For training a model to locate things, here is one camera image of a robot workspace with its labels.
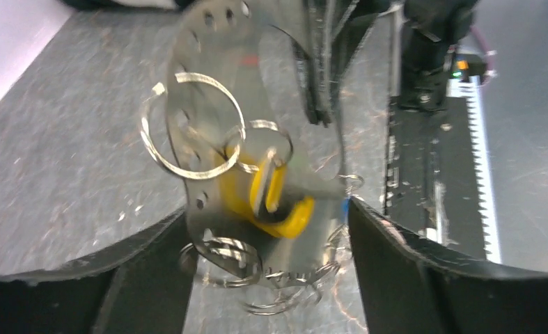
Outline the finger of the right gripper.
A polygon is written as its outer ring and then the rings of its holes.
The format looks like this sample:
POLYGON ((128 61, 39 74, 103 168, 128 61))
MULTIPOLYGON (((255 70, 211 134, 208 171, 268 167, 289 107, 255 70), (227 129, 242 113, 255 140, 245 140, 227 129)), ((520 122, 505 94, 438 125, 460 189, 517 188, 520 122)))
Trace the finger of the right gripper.
POLYGON ((303 75, 305 115, 313 125, 328 125, 329 112, 323 104, 322 32, 326 1, 300 1, 302 35, 305 43, 293 44, 295 58, 303 75))
POLYGON ((320 123, 335 119, 341 77, 368 29, 388 1, 321 1, 320 22, 320 123))

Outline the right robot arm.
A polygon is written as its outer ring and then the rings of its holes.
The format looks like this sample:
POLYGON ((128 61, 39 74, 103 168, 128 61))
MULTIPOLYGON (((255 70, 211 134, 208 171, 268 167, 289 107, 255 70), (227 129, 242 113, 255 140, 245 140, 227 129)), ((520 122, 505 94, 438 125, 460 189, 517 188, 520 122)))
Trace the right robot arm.
MULTIPOLYGON (((394 1, 308 2, 308 10, 323 11, 321 17, 313 13, 309 22, 315 39, 313 56, 306 59, 310 66, 306 117, 310 123, 331 123, 331 48, 335 39, 349 23, 369 15, 378 17, 393 5, 394 1)), ((399 5, 411 33, 401 47, 398 103, 409 109, 442 110, 448 76, 446 55, 468 34, 476 2, 409 0, 399 1, 399 5)))

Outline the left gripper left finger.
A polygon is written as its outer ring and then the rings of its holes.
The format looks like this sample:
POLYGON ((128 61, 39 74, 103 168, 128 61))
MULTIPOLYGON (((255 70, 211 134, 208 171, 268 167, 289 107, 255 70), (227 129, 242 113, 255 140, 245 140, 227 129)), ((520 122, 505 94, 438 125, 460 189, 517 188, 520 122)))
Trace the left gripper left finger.
POLYGON ((0 276, 0 333, 181 333, 192 288, 180 270, 183 209, 54 270, 0 276))

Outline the blue capped key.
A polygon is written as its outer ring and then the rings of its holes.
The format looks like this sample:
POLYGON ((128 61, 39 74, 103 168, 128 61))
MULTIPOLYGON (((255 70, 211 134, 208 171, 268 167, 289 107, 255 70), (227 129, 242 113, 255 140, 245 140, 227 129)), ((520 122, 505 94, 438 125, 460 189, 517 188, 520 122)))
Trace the blue capped key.
POLYGON ((347 196, 342 203, 342 222, 347 223, 348 214, 350 210, 351 197, 347 196))

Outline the yellow capped key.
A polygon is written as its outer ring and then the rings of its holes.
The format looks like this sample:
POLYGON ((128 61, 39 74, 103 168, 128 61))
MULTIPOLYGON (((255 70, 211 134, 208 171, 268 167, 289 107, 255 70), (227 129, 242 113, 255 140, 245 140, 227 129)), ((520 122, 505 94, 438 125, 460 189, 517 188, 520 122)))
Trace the yellow capped key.
POLYGON ((276 238, 294 239, 307 227, 315 199, 284 190, 288 168, 270 147, 254 173, 238 169, 225 173, 219 190, 227 209, 276 238))

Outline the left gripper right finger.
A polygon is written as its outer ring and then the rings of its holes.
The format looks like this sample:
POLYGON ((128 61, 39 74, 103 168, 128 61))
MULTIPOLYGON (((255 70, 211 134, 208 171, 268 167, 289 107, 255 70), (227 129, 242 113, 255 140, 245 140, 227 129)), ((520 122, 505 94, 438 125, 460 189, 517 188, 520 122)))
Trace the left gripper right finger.
POLYGON ((348 223, 370 333, 548 333, 548 273, 457 252, 360 200, 348 223))

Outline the metal keyring plate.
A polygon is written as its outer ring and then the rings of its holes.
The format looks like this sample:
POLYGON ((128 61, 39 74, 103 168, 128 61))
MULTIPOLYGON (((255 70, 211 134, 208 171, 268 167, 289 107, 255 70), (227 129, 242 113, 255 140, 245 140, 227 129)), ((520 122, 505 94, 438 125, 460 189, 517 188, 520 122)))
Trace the metal keyring plate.
POLYGON ((255 315, 277 315, 319 303, 326 284, 344 265, 347 223, 342 203, 363 185, 340 169, 326 178, 315 171, 308 149, 271 107, 260 70, 260 43, 269 30, 293 44, 305 43, 300 1, 197 1, 182 14, 167 78, 154 87, 164 99, 166 128, 175 162, 152 140, 150 112, 139 129, 154 161, 180 178, 187 197, 190 242, 179 267, 194 280, 224 289, 264 287, 266 300, 241 301, 255 315), (288 168, 286 193, 312 196, 315 209, 294 239, 276 238, 227 209, 221 177, 238 169, 254 173, 270 147, 288 168))

